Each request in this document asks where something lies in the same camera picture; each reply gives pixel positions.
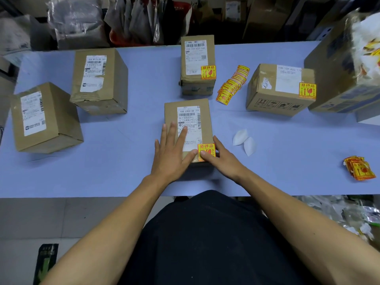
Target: person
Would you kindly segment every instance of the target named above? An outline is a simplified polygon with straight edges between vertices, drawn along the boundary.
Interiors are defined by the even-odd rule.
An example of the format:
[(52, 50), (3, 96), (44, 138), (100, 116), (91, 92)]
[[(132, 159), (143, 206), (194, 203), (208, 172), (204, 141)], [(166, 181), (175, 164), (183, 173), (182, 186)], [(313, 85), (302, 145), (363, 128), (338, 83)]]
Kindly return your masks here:
[(144, 223), (158, 197), (197, 154), (187, 134), (162, 126), (150, 175), (49, 271), (42, 285), (380, 284), (380, 254), (353, 233), (243, 166), (214, 137), (202, 153), (257, 203), (206, 191)]

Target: hand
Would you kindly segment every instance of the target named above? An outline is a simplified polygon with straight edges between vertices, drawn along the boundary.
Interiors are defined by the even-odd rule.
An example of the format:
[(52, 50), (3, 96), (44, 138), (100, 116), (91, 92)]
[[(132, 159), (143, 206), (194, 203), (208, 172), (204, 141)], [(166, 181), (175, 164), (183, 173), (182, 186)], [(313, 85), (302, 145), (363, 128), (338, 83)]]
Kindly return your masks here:
[(235, 155), (228, 151), (216, 136), (214, 136), (214, 143), (219, 151), (219, 158), (205, 151), (201, 151), (201, 157), (213, 164), (224, 176), (239, 183), (241, 178), (249, 172), (249, 169), (240, 163)]
[(198, 150), (194, 149), (182, 159), (187, 127), (183, 127), (177, 143), (174, 141), (176, 134), (176, 123), (171, 123), (169, 132), (167, 131), (166, 124), (164, 124), (162, 125), (160, 143), (157, 139), (154, 142), (155, 154), (150, 174), (163, 179), (165, 185), (169, 185), (181, 177), (198, 153)]

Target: forearm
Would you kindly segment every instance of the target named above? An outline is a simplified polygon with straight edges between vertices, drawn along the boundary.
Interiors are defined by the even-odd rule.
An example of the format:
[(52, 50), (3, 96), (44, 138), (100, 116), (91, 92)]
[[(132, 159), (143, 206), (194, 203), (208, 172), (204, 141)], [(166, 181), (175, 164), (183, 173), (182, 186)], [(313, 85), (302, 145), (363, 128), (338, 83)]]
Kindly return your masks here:
[(120, 206), (61, 258), (42, 284), (116, 284), (165, 187), (158, 177), (145, 177)]
[(380, 283), (380, 254), (370, 245), (251, 171), (239, 183), (322, 283)]

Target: green object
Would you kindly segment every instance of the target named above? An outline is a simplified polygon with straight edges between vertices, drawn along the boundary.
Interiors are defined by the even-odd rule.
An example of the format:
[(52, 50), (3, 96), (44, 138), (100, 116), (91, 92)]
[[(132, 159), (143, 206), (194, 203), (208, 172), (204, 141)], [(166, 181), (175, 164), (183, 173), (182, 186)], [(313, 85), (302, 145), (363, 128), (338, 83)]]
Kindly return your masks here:
[(33, 285), (39, 285), (57, 261), (58, 244), (42, 244), (38, 250)]

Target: table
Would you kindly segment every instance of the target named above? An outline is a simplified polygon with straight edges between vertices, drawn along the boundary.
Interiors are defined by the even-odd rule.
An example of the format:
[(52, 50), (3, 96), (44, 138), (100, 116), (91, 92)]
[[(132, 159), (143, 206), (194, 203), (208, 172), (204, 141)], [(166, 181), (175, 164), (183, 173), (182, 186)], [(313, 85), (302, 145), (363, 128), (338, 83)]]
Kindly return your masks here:
[[(302, 67), (318, 42), (216, 46), (217, 81), (209, 98), (212, 129), (248, 168), (291, 195), (380, 193), (380, 127), (356, 123), (353, 114), (303, 110), (293, 118), (245, 110), (247, 85), (228, 106), (216, 91), (238, 65), (259, 63)], [(50, 155), (17, 152), (12, 119), (0, 146), (0, 198), (128, 196), (150, 173), (154, 139), (164, 122), (164, 103), (183, 100), (179, 46), (118, 49), (129, 68), (126, 115), (90, 116), (80, 108), (84, 143)], [(33, 52), (22, 62), (15, 93), (44, 82), (71, 91), (73, 51)], [(247, 128), (257, 152), (247, 157), (232, 146)], [(350, 155), (363, 156), (379, 178), (355, 181), (343, 167)], [(212, 167), (196, 168), (169, 185), (164, 196), (192, 196), (215, 189), (246, 196), (243, 188)]]

